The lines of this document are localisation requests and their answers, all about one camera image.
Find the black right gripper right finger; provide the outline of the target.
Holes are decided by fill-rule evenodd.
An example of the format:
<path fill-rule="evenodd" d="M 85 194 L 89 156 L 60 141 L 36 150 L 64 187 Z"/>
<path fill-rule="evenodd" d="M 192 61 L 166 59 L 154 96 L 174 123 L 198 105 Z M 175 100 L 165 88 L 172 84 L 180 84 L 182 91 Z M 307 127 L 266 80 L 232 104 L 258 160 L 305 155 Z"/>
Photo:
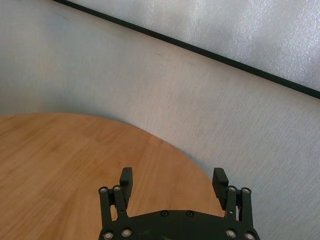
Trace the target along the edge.
<path fill-rule="evenodd" d="M 220 167 L 213 170 L 212 186 L 227 220 L 253 223 L 252 191 L 249 188 L 237 189 L 229 185 L 227 175 Z"/>

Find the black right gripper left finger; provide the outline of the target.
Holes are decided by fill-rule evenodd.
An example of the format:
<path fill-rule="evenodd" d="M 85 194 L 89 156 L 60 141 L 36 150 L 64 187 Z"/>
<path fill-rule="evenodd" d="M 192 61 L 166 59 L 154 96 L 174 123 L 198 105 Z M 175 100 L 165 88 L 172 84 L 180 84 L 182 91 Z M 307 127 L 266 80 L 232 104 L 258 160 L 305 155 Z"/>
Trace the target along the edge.
<path fill-rule="evenodd" d="M 103 227 L 112 224 L 111 206 L 117 213 L 117 221 L 128 218 L 127 208 L 133 188 L 133 170 L 131 167 L 122 169 L 119 184 L 112 188 L 102 186 L 99 188 L 101 223 Z"/>

